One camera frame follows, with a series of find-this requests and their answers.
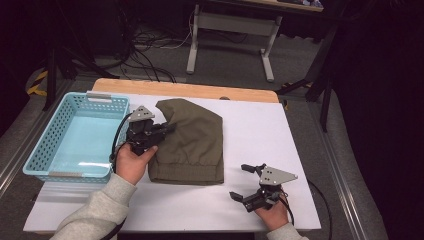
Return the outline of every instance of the white metal frame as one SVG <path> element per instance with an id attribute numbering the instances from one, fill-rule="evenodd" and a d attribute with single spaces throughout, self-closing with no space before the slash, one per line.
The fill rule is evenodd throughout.
<path id="1" fill-rule="evenodd" d="M 273 82 L 274 74 L 272 73 L 271 63 L 269 61 L 269 53 L 271 52 L 272 45 L 274 44 L 275 37 L 277 36 L 281 19 L 281 16 L 278 16 L 275 20 L 263 20 L 204 13 L 199 11 L 199 5 L 196 5 L 194 9 L 193 35 L 187 63 L 187 73 L 194 73 L 198 49 L 197 33 L 199 28 L 205 28 L 268 36 L 268 45 L 265 49 L 261 49 L 260 53 L 265 69 L 266 80 L 268 82 Z"/>

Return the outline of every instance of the olive green cloth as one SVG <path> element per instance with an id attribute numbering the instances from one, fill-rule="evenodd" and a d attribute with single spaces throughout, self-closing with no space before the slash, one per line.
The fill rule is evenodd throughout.
<path id="1" fill-rule="evenodd" d="M 176 124 L 149 162 L 152 182 L 214 185 L 224 182 L 222 118 L 185 99 L 156 104 Z"/>

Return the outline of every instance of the table leg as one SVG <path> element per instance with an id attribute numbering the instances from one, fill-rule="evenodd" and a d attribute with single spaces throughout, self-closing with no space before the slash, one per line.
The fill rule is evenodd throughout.
<path id="1" fill-rule="evenodd" d="M 272 28 L 271 35 L 268 39 L 268 46 L 266 49 L 261 49 L 261 57 L 262 57 L 262 63 L 264 65 L 265 74 L 266 74 L 266 80 L 268 82 L 274 81 L 274 74 L 272 74 L 272 68 L 271 63 L 269 62 L 269 53 L 271 52 L 272 45 L 274 44 L 274 40 L 277 36 L 278 29 L 281 25 L 281 16 L 278 16 L 275 20 L 275 25 Z"/>
<path id="2" fill-rule="evenodd" d="M 194 73 L 194 67 L 196 65 L 196 56 L 197 56 L 197 31 L 199 29 L 199 5 L 196 5 L 194 9 L 194 19 L 193 19 L 193 33 L 191 36 L 191 47 L 190 47 L 190 54 L 188 56 L 188 63 L 187 63 L 187 73 L 193 74 Z"/>

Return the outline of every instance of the white table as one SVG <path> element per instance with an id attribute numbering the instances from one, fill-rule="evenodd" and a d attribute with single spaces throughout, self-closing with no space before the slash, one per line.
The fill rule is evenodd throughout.
<path id="1" fill-rule="evenodd" d="M 124 95 L 130 97 L 131 109 L 143 104 L 156 115 L 158 123 L 165 119 L 154 105 L 158 100 L 173 98 Z M 139 189 L 131 200 L 131 211 L 122 231 L 265 231 L 256 214 L 247 213 L 242 204 L 229 196 L 230 191 L 244 196 L 255 193 L 259 177 L 242 171 L 240 165 L 263 163 L 298 175 L 297 180 L 283 184 L 289 194 L 295 227 L 299 230 L 321 227 L 281 104 L 185 98 L 223 117 L 225 183 L 215 186 L 158 184 L 150 182 L 145 174 L 137 185 Z M 90 192 L 101 187 L 98 184 L 45 183 L 24 231 L 53 232 L 66 216 L 85 203 Z"/>

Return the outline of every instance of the basket handle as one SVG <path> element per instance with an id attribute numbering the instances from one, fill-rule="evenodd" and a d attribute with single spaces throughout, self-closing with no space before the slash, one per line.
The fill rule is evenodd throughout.
<path id="1" fill-rule="evenodd" d="M 82 177 L 82 173 L 80 172 L 49 172 L 50 177 Z"/>
<path id="2" fill-rule="evenodd" d="M 110 94 L 102 94 L 102 93 L 87 93 L 87 99 L 89 101 L 94 99 L 104 99 L 104 100 L 112 100 L 112 96 Z"/>

